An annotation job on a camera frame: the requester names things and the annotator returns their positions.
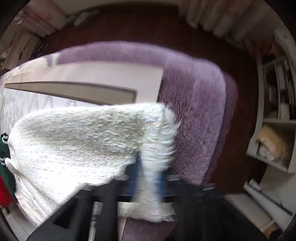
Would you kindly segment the white fluffy knit coat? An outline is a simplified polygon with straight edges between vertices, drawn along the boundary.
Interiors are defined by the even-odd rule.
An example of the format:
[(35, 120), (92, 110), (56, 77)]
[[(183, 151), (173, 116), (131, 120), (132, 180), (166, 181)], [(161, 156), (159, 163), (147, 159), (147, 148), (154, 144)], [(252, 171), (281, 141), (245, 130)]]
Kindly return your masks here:
[(108, 183), (140, 153), (135, 197), (119, 215), (172, 221), (158, 181), (175, 152), (179, 122), (161, 103), (90, 108), (53, 108), (27, 114), (9, 134), (6, 166), (16, 179), (16, 197), (26, 217), (41, 225), (85, 184)]

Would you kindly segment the red garment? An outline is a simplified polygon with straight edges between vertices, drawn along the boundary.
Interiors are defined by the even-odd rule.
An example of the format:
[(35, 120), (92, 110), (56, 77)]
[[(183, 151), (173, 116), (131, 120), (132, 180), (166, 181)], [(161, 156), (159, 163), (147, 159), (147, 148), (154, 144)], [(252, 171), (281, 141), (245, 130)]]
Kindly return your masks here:
[(0, 177), (0, 205), (4, 208), (9, 208), (13, 203), (13, 197), (11, 196), (6, 184), (2, 177)]

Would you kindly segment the white bookshelf unit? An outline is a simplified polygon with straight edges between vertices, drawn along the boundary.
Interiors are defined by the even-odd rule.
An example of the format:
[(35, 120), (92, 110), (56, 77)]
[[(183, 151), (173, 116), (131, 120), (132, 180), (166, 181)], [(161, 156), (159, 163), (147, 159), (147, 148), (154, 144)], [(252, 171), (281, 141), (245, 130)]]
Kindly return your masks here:
[(295, 40), (286, 29), (274, 31), (278, 53), (257, 58), (258, 112), (247, 155), (267, 164), (261, 181), (244, 190), (285, 231), (295, 218)]

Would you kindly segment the green garment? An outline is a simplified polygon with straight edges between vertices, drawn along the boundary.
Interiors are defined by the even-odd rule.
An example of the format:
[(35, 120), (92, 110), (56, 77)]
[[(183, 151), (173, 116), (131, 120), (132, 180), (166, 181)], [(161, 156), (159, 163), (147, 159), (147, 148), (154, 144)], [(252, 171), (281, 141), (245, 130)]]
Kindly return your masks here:
[(14, 175), (11, 173), (11, 171), (6, 166), (6, 160), (10, 159), (10, 149), (8, 146), (8, 140), (9, 136), (7, 133), (1, 134), (1, 177), (3, 178), (3, 181), (12, 196), (13, 199), (15, 199), (15, 191), (16, 191), (16, 181)]

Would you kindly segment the purple fleece bed blanket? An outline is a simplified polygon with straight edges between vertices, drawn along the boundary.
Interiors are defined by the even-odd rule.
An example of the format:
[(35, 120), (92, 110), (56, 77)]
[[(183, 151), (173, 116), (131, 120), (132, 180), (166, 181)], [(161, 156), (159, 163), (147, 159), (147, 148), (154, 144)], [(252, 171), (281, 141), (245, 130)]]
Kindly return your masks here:
[[(129, 42), (98, 42), (72, 47), (22, 65), (28, 64), (30, 70), (35, 70), (94, 61), (163, 68), (158, 98), (154, 103), (164, 104), (172, 110), (180, 124), (175, 136), (175, 152), (168, 169), (172, 168), (191, 184), (207, 183), (223, 149), (234, 114), (237, 96), (228, 93), (237, 89), (233, 79), (207, 60), (159, 46)], [(1, 103), (3, 77), (6, 74), (1, 77)], [(160, 222), (118, 215), (122, 231), (120, 239), (165, 240), (176, 226), (173, 223), (174, 215), (175, 212), (172, 221)]]

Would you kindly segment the white floral quilted bedspread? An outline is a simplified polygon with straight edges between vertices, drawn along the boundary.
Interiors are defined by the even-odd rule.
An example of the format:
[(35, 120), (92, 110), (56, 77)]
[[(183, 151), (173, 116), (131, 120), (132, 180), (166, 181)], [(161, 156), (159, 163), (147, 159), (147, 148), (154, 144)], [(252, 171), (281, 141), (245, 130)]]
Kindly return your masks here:
[(8, 166), (16, 177), (16, 197), (22, 212), (35, 225), (65, 202), (89, 178), (75, 177), (75, 170), (60, 168), (69, 158), (72, 164), (85, 154), (58, 154), (66, 145), (63, 122), (50, 125), (46, 143), (39, 135), (30, 137), (20, 130), (18, 121), (40, 114), (42, 110), (84, 110), (99, 105), (156, 102), (163, 68), (112, 61), (62, 64), (30, 70), (25, 64), (3, 77), (2, 128), (10, 137)]

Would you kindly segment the white radiator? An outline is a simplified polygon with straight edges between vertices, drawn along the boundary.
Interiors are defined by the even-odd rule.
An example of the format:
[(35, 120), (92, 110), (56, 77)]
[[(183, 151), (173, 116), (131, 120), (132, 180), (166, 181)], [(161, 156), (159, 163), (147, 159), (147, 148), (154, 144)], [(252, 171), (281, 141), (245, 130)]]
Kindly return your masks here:
[(187, 23), (222, 38), (228, 33), (235, 41), (246, 36), (271, 10), (265, 1), (189, 1)]

